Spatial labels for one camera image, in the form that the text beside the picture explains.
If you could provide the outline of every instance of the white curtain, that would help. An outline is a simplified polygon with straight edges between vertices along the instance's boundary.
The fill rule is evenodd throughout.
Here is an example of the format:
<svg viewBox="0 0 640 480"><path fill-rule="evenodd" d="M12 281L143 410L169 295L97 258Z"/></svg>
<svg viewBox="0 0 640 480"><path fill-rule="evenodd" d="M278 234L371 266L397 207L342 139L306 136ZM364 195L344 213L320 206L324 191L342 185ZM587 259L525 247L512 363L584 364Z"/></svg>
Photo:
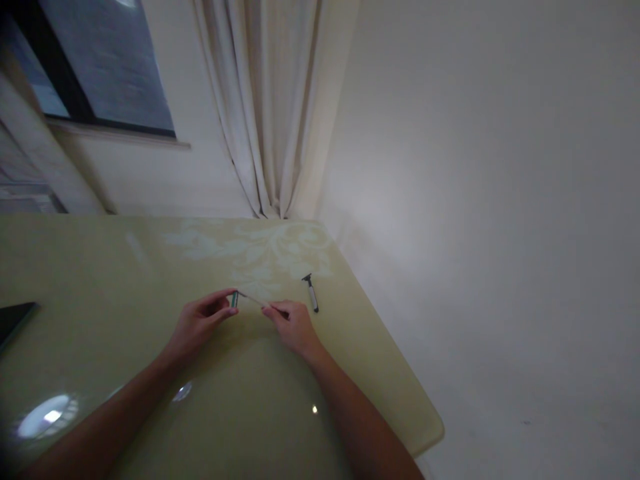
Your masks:
<svg viewBox="0 0 640 480"><path fill-rule="evenodd" d="M317 78L323 0L195 0L229 154L258 217L287 218Z"/></svg>
<svg viewBox="0 0 640 480"><path fill-rule="evenodd" d="M17 60L0 59L0 165L11 177L43 179L69 213L104 214L98 198L60 147Z"/></svg>

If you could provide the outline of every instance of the table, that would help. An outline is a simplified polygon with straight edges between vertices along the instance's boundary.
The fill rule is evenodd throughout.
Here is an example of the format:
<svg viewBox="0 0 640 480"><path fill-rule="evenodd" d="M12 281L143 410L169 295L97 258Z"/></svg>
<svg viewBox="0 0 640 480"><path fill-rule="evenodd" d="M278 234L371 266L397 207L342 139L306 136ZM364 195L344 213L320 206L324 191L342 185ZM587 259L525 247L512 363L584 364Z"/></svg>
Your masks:
<svg viewBox="0 0 640 480"><path fill-rule="evenodd" d="M3 434L24 466L144 368L182 305L229 286L310 305L327 350L413 455L444 428L321 224L251 219L0 217L0 306L39 311L0 355ZM349 478L321 392L257 305L216 330L113 472L115 478ZM17 434L47 399L62 417Z"/></svg>

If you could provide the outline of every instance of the black tablet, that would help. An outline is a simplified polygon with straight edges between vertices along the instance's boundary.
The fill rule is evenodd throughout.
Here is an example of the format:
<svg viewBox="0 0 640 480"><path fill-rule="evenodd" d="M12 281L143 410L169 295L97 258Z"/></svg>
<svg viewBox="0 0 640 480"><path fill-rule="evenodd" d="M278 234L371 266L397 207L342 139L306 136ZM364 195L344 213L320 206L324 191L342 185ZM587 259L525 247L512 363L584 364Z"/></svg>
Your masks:
<svg viewBox="0 0 640 480"><path fill-rule="evenodd" d="M25 324L36 308L38 308L36 302L0 308L0 352L4 350L12 336Z"/></svg>

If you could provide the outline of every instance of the window sill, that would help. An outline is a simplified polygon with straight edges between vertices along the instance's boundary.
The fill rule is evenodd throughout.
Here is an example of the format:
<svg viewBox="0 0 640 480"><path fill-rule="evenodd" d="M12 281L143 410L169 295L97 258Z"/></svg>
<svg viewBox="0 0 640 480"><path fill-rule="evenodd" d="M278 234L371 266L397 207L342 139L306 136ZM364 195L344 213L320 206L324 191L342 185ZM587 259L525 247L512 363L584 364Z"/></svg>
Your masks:
<svg viewBox="0 0 640 480"><path fill-rule="evenodd" d="M47 118L48 126L63 133L72 133L83 137L90 137L100 140L117 141L122 143L136 143L138 145L149 145L152 147L167 147L178 150L191 150L191 144L181 142L169 137L160 135L150 135L108 127L96 127L94 125L82 125L70 121Z"/></svg>

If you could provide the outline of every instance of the wall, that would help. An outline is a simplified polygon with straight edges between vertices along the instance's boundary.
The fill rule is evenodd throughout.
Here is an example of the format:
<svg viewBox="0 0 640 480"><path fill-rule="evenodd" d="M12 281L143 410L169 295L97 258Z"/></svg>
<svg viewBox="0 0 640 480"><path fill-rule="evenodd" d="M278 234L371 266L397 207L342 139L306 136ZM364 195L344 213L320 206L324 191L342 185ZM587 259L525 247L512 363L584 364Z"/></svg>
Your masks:
<svg viewBox="0 0 640 480"><path fill-rule="evenodd" d="M640 477L640 4L366 0L319 218L437 479Z"/></svg>
<svg viewBox="0 0 640 480"><path fill-rule="evenodd" d="M224 143L200 44L185 0L143 5L178 140L190 149L54 130L110 210L123 215L252 217Z"/></svg>
<svg viewBox="0 0 640 480"><path fill-rule="evenodd" d="M338 112L351 40L360 0L323 0L320 54L315 104L309 126L305 161L293 196L292 217L308 219L315 214L327 163L331 134Z"/></svg>

